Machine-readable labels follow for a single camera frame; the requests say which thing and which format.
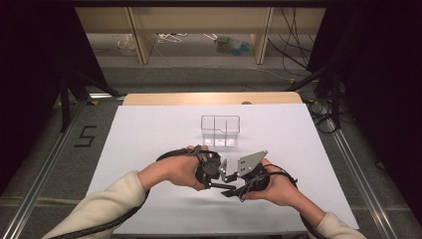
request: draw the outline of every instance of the hand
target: hand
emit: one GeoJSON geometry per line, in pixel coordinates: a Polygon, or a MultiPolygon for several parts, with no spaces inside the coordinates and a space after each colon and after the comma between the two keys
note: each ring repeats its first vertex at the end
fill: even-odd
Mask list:
{"type": "MultiPolygon", "coordinates": [[[[202,145],[203,150],[208,150],[207,145],[202,145]]],[[[199,165],[199,160],[196,156],[174,156],[162,159],[166,167],[170,168],[166,180],[169,180],[174,185],[189,186],[197,191],[205,189],[204,184],[200,183],[195,177],[196,168],[199,165]]]]}
{"type": "MultiPolygon", "coordinates": [[[[261,163],[268,172],[281,171],[278,167],[269,165],[271,163],[266,158],[261,163]]],[[[246,199],[266,199],[279,206],[293,206],[300,194],[288,178],[283,175],[272,175],[265,190],[248,192],[246,199]]]]}
{"type": "MultiPolygon", "coordinates": [[[[261,163],[263,166],[271,164],[266,158],[261,163]]],[[[265,168],[268,172],[281,171],[270,165],[265,168]]],[[[265,190],[248,192],[246,199],[266,199],[280,206],[291,206],[298,210],[313,228],[316,228],[325,216],[324,211],[298,191],[283,175],[271,175],[265,190]]]]}
{"type": "MultiPolygon", "coordinates": [[[[208,146],[203,145],[202,149],[208,150],[208,146]]],[[[168,180],[174,185],[189,186],[196,190],[201,190],[205,186],[195,177],[198,165],[199,160],[195,155],[171,156],[152,163],[140,171],[137,177],[145,191],[164,180],[168,180]]]]}

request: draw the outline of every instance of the floor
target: floor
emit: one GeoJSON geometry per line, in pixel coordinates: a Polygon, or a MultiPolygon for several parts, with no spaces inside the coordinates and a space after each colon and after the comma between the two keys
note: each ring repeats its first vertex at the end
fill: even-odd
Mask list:
{"type": "MultiPolygon", "coordinates": [[[[130,49],[123,54],[118,48],[117,45],[126,43],[124,35],[89,34],[89,39],[108,84],[124,93],[283,91],[292,81],[310,74],[295,62],[283,58],[271,44],[264,64],[256,65],[249,52],[235,56],[230,51],[219,50],[208,36],[188,34],[176,36],[180,43],[166,40],[156,43],[147,65],[140,65],[130,49]]],[[[250,42],[248,36],[231,37],[250,42]]],[[[288,38],[272,36],[271,41],[284,51],[281,37],[288,38]]],[[[312,44],[313,36],[301,36],[302,48],[311,50],[312,44]]],[[[288,46],[284,52],[296,61],[306,63],[297,48],[288,46]]],[[[299,90],[304,101],[315,98],[316,85],[317,82],[310,83],[299,90]]],[[[93,94],[101,93],[94,88],[88,90],[93,94]]],[[[31,186],[39,172],[46,171],[43,167],[46,161],[53,159],[53,167],[44,174],[45,184],[39,188],[39,195],[29,209],[31,213],[16,218],[21,219],[23,225],[16,233],[19,238],[40,238],[85,197],[113,116],[121,103],[122,100],[107,98],[89,103],[74,102],[74,121],[66,135],[60,134],[61,106],[59,102],[56,104],[31,155],[0,197],[2,235],[13,222],[24,199],[28,198],[28,192],[34,191],[31,186]],[[91,146],[77,147],[77,144],[89,143],[88,139],[80,138],[84,128],[95,138],[91,146]],[[58,139],[64,143],[57,145],[58,139]]],[[[329,104],[327,99],[317,99],[317,104],[309,104],[316,122],[329,104]]],[[[331,127],[325,120],[316,128],[360,231],[367,238],[374,239],[422,238],[421,226],[394,183],[383,169],[375,165],[376,155],[348,111],[346,99],[342,101],[341,111],[341,130],[337,133],[328,133],[331,127]],[[356,172],[351,170],[356,166],[363,175],[363,183],[356,181],[356,172]],[[382,214],[386,217],[377,219],[376,216],[382,214]],[[387,226],[390,228],[385,230],[382,226],[386,222],[390,223],[387,226]]]]}

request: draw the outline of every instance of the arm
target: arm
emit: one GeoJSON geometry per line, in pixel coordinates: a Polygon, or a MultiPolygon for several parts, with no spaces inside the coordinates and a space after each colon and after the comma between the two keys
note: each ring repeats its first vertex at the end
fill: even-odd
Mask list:
{"type": "MultiPolygon", "coordinates": [[[[262,164],[265,166],[271,163],[264,158],[262,164]]],[[[280,170],[270,165],[266,166],[266,169],[269,172],[280,170]]],[[[246,199],[266,199],[279,206],[291,206],[307,219],[312,228],[330,239],[365,238],[338,220],[334,214],[325,213],[282,175],[272,175],[265,190],[249,192],[246,199]]]]}
{"type": "MultiPolygon", "coordinates": [[[[145,192],[155,184],[169,180],[175,185],[201,190],[204,185],[195,177],[199,165],[196,156],[172,156],[154,162],[142,171],[133,171],[116,181],[105,191],[84,198],[72,213],[43,238],[103,225],[134,207],[140,206],[145,192]]],[[[109,238],[116,227],[90,235],[90,238],[109,238]]]]}

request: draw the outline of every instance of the cable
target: cable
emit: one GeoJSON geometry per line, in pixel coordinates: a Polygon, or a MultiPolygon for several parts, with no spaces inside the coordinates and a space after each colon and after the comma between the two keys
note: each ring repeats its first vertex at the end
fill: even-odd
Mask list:
{"type": "Polygon", "coordinates": [[[282,35],[281,35],[281,34],[279,34],[279,37],[280,37],[280,39],[282,39],[282,41],[283,41],[283,42],[285,42],[286,44],[288,44],[288,45],[289,45],[289,46],[291,46],[291,47],[298,48],[298,49],[302,49],[303,51],[311,52],[311,50],[309,50],[309,49],[306,49],[306,48],[303,48],[303,47],[300,47],[300,46],[296,46],[296,45],[293,45],[292,43],[287,42],[287,41],[286,41],[286,40],[282,37],[282,35]]]}
{"type": "Polygon", "coordinates": [[[89,228],[86,228],[86,229],[73,231],[73,232],[69,232],[69,233],[66,233],[66,234],[59,235],[59,236],[55,236],[55,237],[52,237],[51,239],[53,239],[53,238],[54,239],[80,238],[80,237],[84,237],[84,236],[93,235],[93,234],[96,234],[96,233],[99,233],[99,232],[103,232],[103,231],[109,230],[113,227],[116,227],[116,226],[120,225],[121,223],[123,223],[128,218],[130,218],[133,214],[135,214],[143,206],[146,199],[148,198],[148,194],[149,194],[149,190],[147,190],[145,192],[145,200],[139,206],[133,207],[128,212],[124,213],[123,215],[117,217],[116,219],[114,219],[110,222],[106,222],[102,225],[93,226],[93,227],[89,227],[89,228]]]}
{"type": "Polygon", "coordinates": [[[313,42],[313,43],[315,43],[316,41],[314,40],[314,38],[313,37],[311,37],[311,35],[308,35],[308,37],[310,37],[310,39],[311,39],[311,41],[313,42]]]}
{"type": "MultiPolygon", "coordinates": [[[[159,49],[152,44],[153,49],[158,53],[158,55],[162,58],[165,58],[165,56],[159,51],[159,49]]],[[[247,67],[242,67],[242,66],[219,66],[219,65],[206,65],[206,66],[173,66],[171,64],[166,64],[167,66],[171,67],[171,68],[223,68],[223,69],[245,69],[245,70],[251,70],[251,71],[256,71],[256,72],[263,72],[263,73],[268,73],[276,78],[282,79],[284,81],[290,81],[291,79],[289,78],[285,78],[282,76],[279,76],[275,73],[272,73],[270,71],[267,70],[261,70],[261,69],[253,69],[253,68],[247,68],[247,67]]]]}
{"type": "Polygon", "coordinates": [[[101,49],[101,48],[93,48],[93,51],[94,51],[94,54],[100,54],[100,53],[110,52],[111,50],[110,49],[107,49],[107,48],[103,48],[103,49],[101,49]]]}
{"type": "Polygon", "coordinates": [[[305,103],[308,105],[308,110],[310,111],[311,117],[313,118],[313,121],[317,120],[317,122],[315,122],[315,126],[316,129],[321,132],[321,133],[333,133],[337,130],[337,128],[335,129],[330,129],[330,130],[325,130],[322,129],[322,124],[324,122],[326,122],[327,120],[331,119],[331,109],[330,109],[330,104],[329,103],[321,103],[321,102],[317,102],[315,99],[310,99],[305,101],[305,103]],[[314,107],[315,105],[320,105],[320,109],[318,112],[314,111],[314,107]]]}
{"type": "MultiPolygon", "coordinates": [[[[284,169],[282,169],[281,167],[279,167],[279,166],[277,166],[277,165],[274,165],[274,164],[267,164],[267,165],[264,165],[264,167],[267,167],[267,166],[274,166],[274,167],[276,167],[276,168],[278,168],[278,169],[280,169],[281,171],[273,171],[273,172],[267,172],[267,173],[265,173],[264,175],[257,175],[257,177],[255,177],[255,178],[253,178],[253,179],[251,179],[245,186],[244,186],[244,188],[241,190],[241,193],[239,194],[239,199],[240,199],[240,201],[245,201],[245,199],[244,199],[244,195],[245,194],[247,194],[249,191],[250,191],[250,188],[252,187],[252,184],[254,183],[254,182],[257,182],[257,181],[260,181],[260,180],[263,180],[264,178],[267,178],[267,177],[271,177],[272,175],[282,175],[282,176],[285,176],[290,182],[291,182],[291,184],[295,187],[295,188],[298,188],[298,185],[297,185],[297,182],[298,182],[298,180],[297,179],[293,179],[292,178],[292,176],[291,175],[289,175],[289,173],[288,172],[286,172],[284,169]]],[[[300,216],[301,216],[301,220],[302,220],[302,222],[304,223],[304,225],[305,225],[305,227],[308,229],[308,231],[311,233],[311,234],[313,234],[317,239],[326,239],[326,237],[324,237],[323,235],[321,235],[319,232],[317,232],[311,225],[310,225],[310,223],[307,221],[307,219],[302,215],[302,214],[300,214],[300,216]]]]}
{"type": "Polygon", "coordinates": [[[300,47],[300,52],[301,52],[302,58],[303,58],[305,64],[307,65],[308,64],[308,62],[307,62],[308,59],[307,59],[304,51],[302,50],[301,43],[299,41],[298,26],[296,24],[296,8],[293,8],[293,21],[292,21],[292,25],[289,23],[289,20],[286,17],[286,14],[285,14],[285,11],[283,10],[283,8],[281,8],[281,10],[282,10],[283,17],[285,18],[285,21],[286,21],[286,23],[287,23],[287,25],[289,27],[289,32],[290,32],[289,33],[289,38],[288,38],[287,42],[289,43],[290,37],[293,36],[293,38],[295,39],[296,43],[300,47]]]}
{"type": "Polygon", "coordinates": [[[293,62],[295,62],[295,63],[296,63],[296,64],[298,64],[299,66],[303,67],[304,69],[306,69],[306,68],[307,68],[307,66],[305,66],[305,65],[303,65],[302,63],[298,62],[298,61],[297,61],[297,60],[295,60],[293,57],[289,56],[288,54],[286,54],[285,52],[283,52],[282,50],[280,50],[278,47],[276,47],[276,45],[274,45],[274,43],[273,43],[270,39],[268,39],[268,42],[269,42],[271,45],[273,45],[273,47],[274,47],[274,48],[275,48],[278,52],[280,52],[281,54],[283,54],[283,56],[285,56],[285,57],[289,58],[290,60],[292,60],[293,62]]]}

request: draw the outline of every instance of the white tabletop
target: white tabletop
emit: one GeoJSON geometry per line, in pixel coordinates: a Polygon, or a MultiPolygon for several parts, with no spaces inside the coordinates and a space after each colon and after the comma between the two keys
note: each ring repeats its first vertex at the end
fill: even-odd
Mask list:
{"type": "MultiPolygon", "coordinates": [[[[201,117],[239,116],[237,147],[210,147],[228,173],[236,160],[261,150],[299,180],[299,189],[323,210],[358,228],[305,104],[240,106],[119,107],[88,193],[104,190],[163,153],[202,143],[201,117]]],[[[231,184],[241,186],[243,180],[231,184]]],[[[289,234],[306,231],[298,212],[270,202],[226,198],[224,189],[195,191],[163,182],[151,189],[142,208],[116,235],[210,236],[289,234]]]]}

